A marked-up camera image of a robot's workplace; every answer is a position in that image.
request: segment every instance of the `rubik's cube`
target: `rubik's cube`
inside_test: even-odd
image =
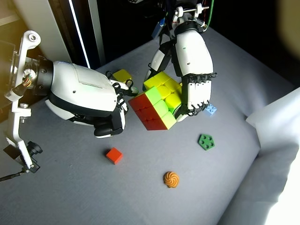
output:
[[[173,112],[181,105],[181,86],[164,72],[144,85],[147,90],[129,100],[129,104],[147,130],[170,129],[176,123]]]

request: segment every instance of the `white light strip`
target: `white light strip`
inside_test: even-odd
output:
[[[70,7],[71,7],[73,19],[74,19],[74,22],[75,22],[75,26],[76,26],[78,36],[79,36],[79,40],[80,40],[80,44],[81,44],[81,47],[82,47],[82,50],[83,50],[83,54],[84,54],[84,57],[85,57],[85,60],[86,60],[86,64],[88,65],[88,68],[90,68],[90,63],[89,63],[89,60],[88,60],[88,56],[86,55],[86,51],[85,51],[84,44],[83,44],[83,38],[81,37],[81,33],[80,33],[80,30],[79,30],[79,26],[78,26],[78,22],[77,22],[77,19],[76,19],[76,15],[75,15],[72,0],[69,0],[69,4],[70,4]]]

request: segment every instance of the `black cable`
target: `black cable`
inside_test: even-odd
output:
[[[5,180],[12,179],[12,178],[14,178],[14,177],[18,177],[18,176],[20,176],[20,175],[23,174],[23,173],[26,173],[26,172],[20,171],[20,172],[11,174],[11,175],[7,175],[7,176],[5,176],[5,177],[1,177],[1,178],[0,178],[0,181],[5,181]]]

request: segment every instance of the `green wire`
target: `green wire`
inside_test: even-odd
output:
[[[210,25],[211,15],[212,15],[212,9],[214,8],[214,0],[211,0],[211,7],[210,7],[210,16],[208,17],[207,27]]]

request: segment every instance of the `robotic hand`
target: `robotic hand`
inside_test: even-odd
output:
[[[172,19],[175,36],[170,35],[170,41],[160,45],[149,64],[145,80],[164,71],[172,59],[175,73],[182,79],[182,105],[174,112],[174,116],[177,121],[182,121],[187,116],[197,115],[209,104],[211,79],[217,74],[214,73],[210,53],[197,23],[199,14],[209,7],[203,7],[199,3],[195,8],[190,8],[194,0],[173,2],[176,7]]]
[[[41,148],[33,142],[26,146],[19,137],[19,123],[31,116],[28,104],[19,105],[19,99],[27,89],[33,89],[35,95],[48,96],[46,105],[62,119],[94,126],[97,138],[117,135],[124,130],[128,107],[123,96],[138,94],[131,80],[126,83],[110,80],[111,72],[104,75],[75,64],[51,62],[44,57],[38,60],[27,58],[27,50],[40,42],[36,32],[25,32],[19,55],[14,52],[4,63],[11,63],[7,67],[10,73],[0,71],[1,82],[6,82],[8,87],[0,97],[0,108],[12,104],[6,131],[9,147],[5,152],[23,165],[22,172],[7,176],[5,180],[28,171],[35,173],[39,169],[32,155],[41,153]]]

